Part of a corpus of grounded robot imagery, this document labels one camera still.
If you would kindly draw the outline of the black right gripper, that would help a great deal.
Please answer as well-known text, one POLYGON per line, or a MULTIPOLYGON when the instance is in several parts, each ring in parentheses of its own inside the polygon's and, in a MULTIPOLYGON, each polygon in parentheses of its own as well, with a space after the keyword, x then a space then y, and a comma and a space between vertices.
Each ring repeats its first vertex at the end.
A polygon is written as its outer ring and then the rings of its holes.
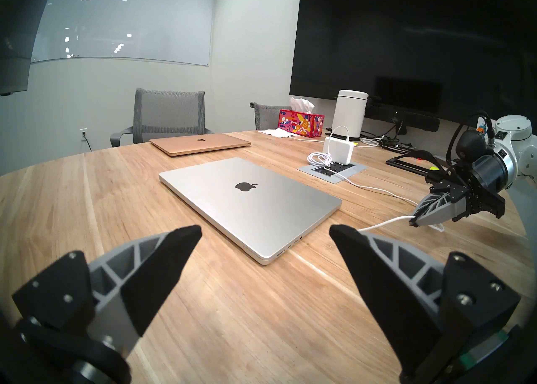
POLYGON ((432 187, 414 210, 416 227, 480 212, 489 212, 497 219, 505 214, 505 199, 499 192, 507 186, 508 171, 497 154, 482 156, 472 164, 458 162, 447 171, 429 171, 426 181, 432 187))

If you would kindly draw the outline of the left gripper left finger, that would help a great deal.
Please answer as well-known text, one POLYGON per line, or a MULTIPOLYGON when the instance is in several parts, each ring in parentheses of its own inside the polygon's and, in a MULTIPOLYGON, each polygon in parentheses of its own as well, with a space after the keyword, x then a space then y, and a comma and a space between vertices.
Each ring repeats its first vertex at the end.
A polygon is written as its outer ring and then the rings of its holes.
POLYGON ((72 336, 112 339, 129 354, 168 298, 202 237, 199 225, 132 240, 87 262, 69 251, 20 286, 23 318, 72 336))

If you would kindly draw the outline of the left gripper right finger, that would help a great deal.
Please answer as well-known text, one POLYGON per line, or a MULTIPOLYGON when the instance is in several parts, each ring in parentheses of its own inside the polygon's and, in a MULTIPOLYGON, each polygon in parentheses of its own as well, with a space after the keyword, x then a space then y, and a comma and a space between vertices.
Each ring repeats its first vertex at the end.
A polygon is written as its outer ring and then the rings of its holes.
POLYGON ((346 225, 331 239, 401 365, 400 382, 486 382, 521 328, 504 328, 520 295, 476 260, 445 264, 399 240, 346 225))

